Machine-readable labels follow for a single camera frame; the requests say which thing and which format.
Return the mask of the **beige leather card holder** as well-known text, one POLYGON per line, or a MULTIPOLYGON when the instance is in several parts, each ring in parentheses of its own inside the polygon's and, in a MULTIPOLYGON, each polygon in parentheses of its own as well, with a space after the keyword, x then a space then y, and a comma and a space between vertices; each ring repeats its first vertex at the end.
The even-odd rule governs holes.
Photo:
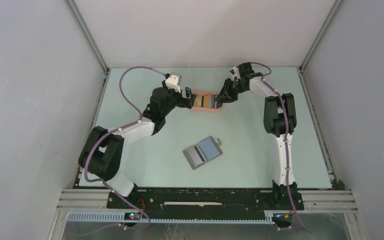
POLYGON ((189 147, 184 149, 182 152, 183 152, 183 155, 185 156, 187 162, 189 163, 190 167, 193 170, 196 170, 197 168, 200 168, 203 165, 209 163, 210 161, 220 157, 223 154, 223 151, 220 148, 221 145, 222 145, 222 142, 220 141, 219 138, 214 138, 213 136, 209 136, 209 137, 201 140, 197 144, 189 146, 189 147, 198 146, 200 151, 203 153, 203 155, 206 159, 204 164, 202 164, 196 168, 192 167, 190 161, 188 160, 188 156, 186 154, 186 149, 189 147))

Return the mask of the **white magnetic stripe card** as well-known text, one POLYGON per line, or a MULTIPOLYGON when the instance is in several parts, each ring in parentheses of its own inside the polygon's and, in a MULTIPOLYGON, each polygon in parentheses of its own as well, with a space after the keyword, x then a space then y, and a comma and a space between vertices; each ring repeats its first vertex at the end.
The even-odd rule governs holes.
POLYGON ((205 156, 197 145, 187 148, 185 152, 187 159, 193 168, 197 168, 198 166, 204 164, 206 161, 205 156))

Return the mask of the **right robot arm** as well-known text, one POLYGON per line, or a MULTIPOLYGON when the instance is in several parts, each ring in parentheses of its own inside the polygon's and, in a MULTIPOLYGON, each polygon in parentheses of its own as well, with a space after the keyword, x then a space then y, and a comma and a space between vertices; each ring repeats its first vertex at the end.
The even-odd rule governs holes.
POLYGON ((284 209, 297 188, 292 167, 292 138, 297 125, 294 96, 281 94, 267 82, 266 76, 272 70, 262 63, 241 63, 229 72, 230 77, 224 81, 215 100, 220 105, 233 103, 239 94, 247 91, 264 97, 263 127, 274 136, 278 155, 270 201, 275 208, 284 209))

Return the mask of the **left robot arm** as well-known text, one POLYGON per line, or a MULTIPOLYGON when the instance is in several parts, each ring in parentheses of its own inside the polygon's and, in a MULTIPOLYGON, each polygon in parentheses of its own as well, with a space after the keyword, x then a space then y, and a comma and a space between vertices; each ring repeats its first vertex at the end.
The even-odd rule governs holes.
POLYGON ((176 107, 191 109, 196 99, 189 87, 185 95, 168 87, 152 91, 149 103, 139 120, 112 130, 94 127, 82 149, 78 164, 84 169, 85 180, 93 182, 87 174, 97 176, 97 181, 119 194, 118 201, 125 208, 133 208, 138 202, 134 192, 136 184, 120 169, 123 148, 142 138, 158 133, 166 123, 166 116, 176 107))

